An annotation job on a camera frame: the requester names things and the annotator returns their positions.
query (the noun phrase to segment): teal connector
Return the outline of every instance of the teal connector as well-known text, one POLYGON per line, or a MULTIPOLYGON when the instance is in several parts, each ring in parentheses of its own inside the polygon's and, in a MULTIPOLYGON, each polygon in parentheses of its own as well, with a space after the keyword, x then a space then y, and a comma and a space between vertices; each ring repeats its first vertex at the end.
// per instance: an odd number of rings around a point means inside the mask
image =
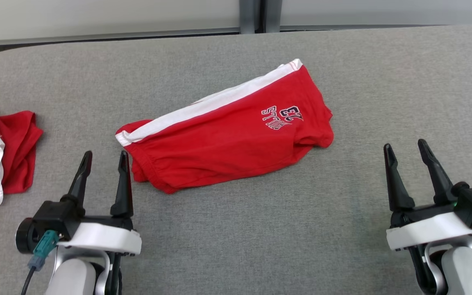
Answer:
POLYGON ((39 240, 36 248, 34 248, 34 255, 28 262, 28 268, 32 269, 34 267, 35 271, 40 271, 43 265, 45 265, 48 254, 56 249, 58 242, 58 233, 53 230, 47 230, 43 237, 41 237, 41 240, 39 240))

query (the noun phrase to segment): robotic arm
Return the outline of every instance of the robotic arm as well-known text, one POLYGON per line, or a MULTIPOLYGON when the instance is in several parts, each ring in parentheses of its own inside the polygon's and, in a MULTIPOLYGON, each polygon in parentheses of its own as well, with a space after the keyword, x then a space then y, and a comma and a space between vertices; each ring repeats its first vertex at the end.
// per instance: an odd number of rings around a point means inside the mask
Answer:
POLYGON ((387 242, 392 250, 409 251, 423 293, 472 295, 472 188, 465 182, 451 183, 425 140, 418 140, 418 148, 435 195, 434 204, 415 207, 398 173, 391 145, 384 146, 393 212, 387 242))
POLYGON ((121 258, 139 254, 142 244, 131 220, 129 156, 125 151, 120 155, 118 191, 110 216, 85 215, 83 202, 91 164, 92 152, 87 151, 68 194, 59 202, 45 201, 34 217, 19 225, 17 249, 34 254, 21 294, 26 293, 32 274, 41 270, 51 252, 55 253, 54 271, 45 294, 121 294, 121 258))

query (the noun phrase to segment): red and white clothing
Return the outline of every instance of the red and white clothing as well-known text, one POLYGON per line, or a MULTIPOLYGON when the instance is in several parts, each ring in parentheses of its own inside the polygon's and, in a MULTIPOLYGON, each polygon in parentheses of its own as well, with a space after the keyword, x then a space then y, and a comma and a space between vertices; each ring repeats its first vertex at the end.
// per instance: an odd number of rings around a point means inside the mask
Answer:
POLYGON ((257 176, 333 142, 331 111, 299 59, 154 120, 121 127, 135 181, 179 189, 257 176))
POLYGON ((22 193, 32 185, 41 134, 30 111, 0 116, 0 204, 3 194, 22 193))

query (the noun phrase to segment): gray carpet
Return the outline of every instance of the gray carpet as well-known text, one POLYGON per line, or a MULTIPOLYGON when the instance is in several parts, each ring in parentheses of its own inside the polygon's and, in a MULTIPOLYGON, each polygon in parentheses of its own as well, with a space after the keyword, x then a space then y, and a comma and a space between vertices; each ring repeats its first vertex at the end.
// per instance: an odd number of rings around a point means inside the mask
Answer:
MULTIPOLYGON (((420 294, 407 252, 392 252, 382 147, 393 144, 417 205, 433 188, 425 138, 453 182, 472 185, 472 26, 66 43, 0 52, 0 114, 37 113, 45 130, 32 188, 0 206, 0 294, 29 256, 17 225, 67 192, 94 152, 85 207, 107 213, 125 123, 155 118, 300 58, 333 111, 335 141, 251 179, 165 195, 134 183, 141 255, 124 294, 420 294)), ((41 294, 52 261, 32 278, 41 294)))

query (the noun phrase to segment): red fabric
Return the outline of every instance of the red fabric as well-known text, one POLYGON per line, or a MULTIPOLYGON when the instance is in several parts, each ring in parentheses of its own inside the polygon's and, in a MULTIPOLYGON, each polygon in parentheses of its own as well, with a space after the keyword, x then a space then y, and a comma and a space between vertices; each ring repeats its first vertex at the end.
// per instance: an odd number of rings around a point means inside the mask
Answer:
POLYGON ((43 130, 36 127, 31 111, 0 116, 0 137, 5 143, 2 157, 4 194, 17 194, 32 186, 36 142, 43 130))
MULTIPOLYGON (((125 149, 133 157, 135 181, 148 180, 172 194, 292 165, 314 145, 326 148, 333 142, 331 117, 303 66, 238 101, 171 125, 125 149)), ((117 133, 132 132, 149 121, 124 125, 117 133)))

